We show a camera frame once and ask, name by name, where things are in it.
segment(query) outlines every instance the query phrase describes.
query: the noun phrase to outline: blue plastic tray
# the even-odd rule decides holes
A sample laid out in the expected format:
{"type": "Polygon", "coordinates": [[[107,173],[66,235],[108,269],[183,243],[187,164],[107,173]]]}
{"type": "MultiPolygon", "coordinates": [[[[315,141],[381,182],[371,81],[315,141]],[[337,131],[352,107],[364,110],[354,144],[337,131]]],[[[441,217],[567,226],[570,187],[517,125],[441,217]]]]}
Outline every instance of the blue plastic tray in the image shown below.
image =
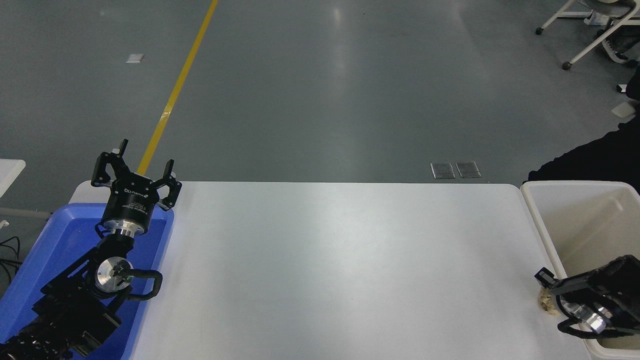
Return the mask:
{"type": "MultiPolygon", "coordinates": [[[[104,206],[69,204],[52,215],[0,300],[0,341],[5,342],[35,318],[31,306],[42,297],[42,286],[98,244],[100,239],[93,227],[102,218],[104,206]]],[[[156,207],[147,234],[136,237],[135,247],[127,255],[134,268],[158,269],[172,224],[173,211],[156,207]]],[[[152,281],[134,279],[132,285],[135,293],[146,293],[152,281]]],[[[146,306],[144,301],[125,302],[117,312],[122,325],[87,359],[128,359],[146,306]]]]}

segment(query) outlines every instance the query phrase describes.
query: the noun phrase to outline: beige plastic bin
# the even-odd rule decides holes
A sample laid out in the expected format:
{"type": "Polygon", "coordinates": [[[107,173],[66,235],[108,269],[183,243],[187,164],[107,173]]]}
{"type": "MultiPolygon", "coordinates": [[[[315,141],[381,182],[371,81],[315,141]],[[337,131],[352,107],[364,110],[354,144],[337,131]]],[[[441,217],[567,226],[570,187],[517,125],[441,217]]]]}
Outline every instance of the beige plastic bin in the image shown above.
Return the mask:
{"type": "MultiPolygon", "coordinates": [[[[625,254],[640,259],[640,196],[628,184],[532,181],[521,190],[556,277],[577,275],[625,254]]],[[[602,359],[640,359],[640,335],[586,344],[602,359]]]]}

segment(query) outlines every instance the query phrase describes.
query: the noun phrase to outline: white tabletop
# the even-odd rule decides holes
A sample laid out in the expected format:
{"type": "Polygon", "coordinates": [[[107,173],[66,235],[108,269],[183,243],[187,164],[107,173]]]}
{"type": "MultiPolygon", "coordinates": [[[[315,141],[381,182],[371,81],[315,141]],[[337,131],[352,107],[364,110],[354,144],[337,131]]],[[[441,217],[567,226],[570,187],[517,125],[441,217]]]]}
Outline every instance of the white tabletop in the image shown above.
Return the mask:
{"type": "Polygon", "coordinates": [[[511,185],[185,182],[132,359],[589,359],[542,266],[511,185]]]}
{"type": "Polygon", "coordinates": [[[0,159],[0,197],[24,169],[24,160],[0,159]]]}

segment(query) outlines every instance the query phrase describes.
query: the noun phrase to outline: chair leg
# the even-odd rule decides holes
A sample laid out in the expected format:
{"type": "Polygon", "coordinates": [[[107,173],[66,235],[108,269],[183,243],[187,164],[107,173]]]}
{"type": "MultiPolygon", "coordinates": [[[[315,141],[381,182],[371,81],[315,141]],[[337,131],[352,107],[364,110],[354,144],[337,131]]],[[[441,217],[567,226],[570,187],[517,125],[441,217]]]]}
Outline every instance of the chair leg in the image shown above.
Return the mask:
{"type": "Polygon", "coordinates": [[[581,57],[583,57],[586,53],[590,52],[594,47],[596,47],[599,43],[601,43],[609,35],[613,34],[614,31],[616,31],[620,26],[624,25],[627,20],[631,19],[638,12],[638,9],[640,9],[640,1],[636,2],[636,6],[634,7],[634,9],[631,10],[628,14],[626,14],[624,18],[620,19],[620,21],[618,21],[613,26],[611,26],[609,29],[607,29],[607,31],[605,31],[602,35],[600,35],[594,42],[589,44],[589,46],[587,46],[584,50],[582,50],[573,59],[571,59],[569,62],[564,63],[563,64],[563,69],[564,70],[569,70],[571,65],[573,65],[576,61],[580,60],[581,57]]]}
{"type": "Polygon", "coordinates": [[[536,34],[540,35],[542,34],[542,31],[544,29],[547,28],[547,26],[551,25],[551,23],[556,20],[560,15],[562,15],[562,13],[567,10],[569,8],[569,6],[571,6],[573,3],[575,3],[575,0],[569,0],[566,2],[566,4],[563,5],[563,7],[560,8],[560,10],[556,11],[556,13],[551,16],[551,18],[549,20],[547,20],[547,22],[545,22],[542,26],[540,26],[539,28],[536,29],[536,34]]]}

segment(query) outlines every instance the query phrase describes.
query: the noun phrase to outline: gray floor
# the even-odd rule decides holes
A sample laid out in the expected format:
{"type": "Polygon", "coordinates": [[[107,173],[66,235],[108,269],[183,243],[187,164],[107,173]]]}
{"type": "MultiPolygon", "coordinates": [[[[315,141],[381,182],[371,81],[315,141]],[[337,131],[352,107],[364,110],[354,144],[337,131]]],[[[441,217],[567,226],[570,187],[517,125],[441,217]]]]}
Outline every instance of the gray floor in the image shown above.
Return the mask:
{"type": "MultiPolygon", "coordinates": [[[[596,31],[534,35],[563,2],[221,0],[147,175],[519,185],[615,129],[633,73],[597,52],[560,69],[596,31]],[[433,179],[466,160],[482,178],[433,179]]],[[[0,158],[27,167],[0,206],[64,205],[124,137],[136,168],[209,3],[3,1],[0,158]]],[[[10,220],[29,249],[43,223],[10,220]]]]}

